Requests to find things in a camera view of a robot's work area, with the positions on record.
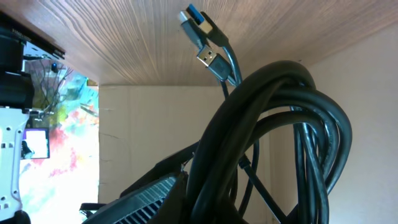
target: cable connector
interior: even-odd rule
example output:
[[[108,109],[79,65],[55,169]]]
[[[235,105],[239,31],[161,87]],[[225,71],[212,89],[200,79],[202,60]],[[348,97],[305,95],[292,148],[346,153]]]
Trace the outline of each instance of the cable connector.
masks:
[[[239,166],[241,169],[244,169],[245,167],[250,166],[250,160],[246,156],[246,154],[243,154],[243,156],[239,159]]]
[[[231,65],[207,45],[199,51],[197,58],[222,82],[227,80],[232,72]]]

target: wooden surface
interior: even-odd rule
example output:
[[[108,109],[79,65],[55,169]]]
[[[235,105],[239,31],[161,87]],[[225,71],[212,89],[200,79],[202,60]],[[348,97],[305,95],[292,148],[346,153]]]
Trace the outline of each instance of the wooden surface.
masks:
[[[0,10],[100,85],[217,85],[177,19],[190,2],[2,0]],[[311,65],[398,20],[398,0],[193,3],[229,37],[244,77],[275,60]]]

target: small monitor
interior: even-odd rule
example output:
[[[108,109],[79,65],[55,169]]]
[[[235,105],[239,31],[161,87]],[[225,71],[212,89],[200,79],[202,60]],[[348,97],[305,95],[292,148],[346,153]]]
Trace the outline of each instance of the small monitor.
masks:
[[[49,129],[25,128],[22,137],[21,159],[50,158]]]

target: white panel with holes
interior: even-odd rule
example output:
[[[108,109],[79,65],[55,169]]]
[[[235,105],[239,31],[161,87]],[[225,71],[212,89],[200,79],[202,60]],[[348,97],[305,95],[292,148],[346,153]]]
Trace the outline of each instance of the white panel with holes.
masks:
[[[12,218],[22,209],[19,161],[28,118],[20,109],[0,108],[0,221]]]

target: wall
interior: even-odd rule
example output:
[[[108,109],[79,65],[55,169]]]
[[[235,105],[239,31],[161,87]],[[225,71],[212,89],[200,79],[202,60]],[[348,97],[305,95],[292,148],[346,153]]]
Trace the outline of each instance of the wall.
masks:
[[[398,24],[309,70],[353,127],[347,165],[329,197],[330,223],[396,223]],[[292,128],[271,133],[270,145],[273,195],[287,212],[297,203]]]
[[[198,141],[223,97],[221,87],[214,86],[100,87],[99,201],[118,198],[156,162]],[[271,190],[268,136],[261,139],[261,147],[257,174]],[[239,169],[238,204],[247,181]],[[254,189],[245,219],[265,223],[267,212]]]

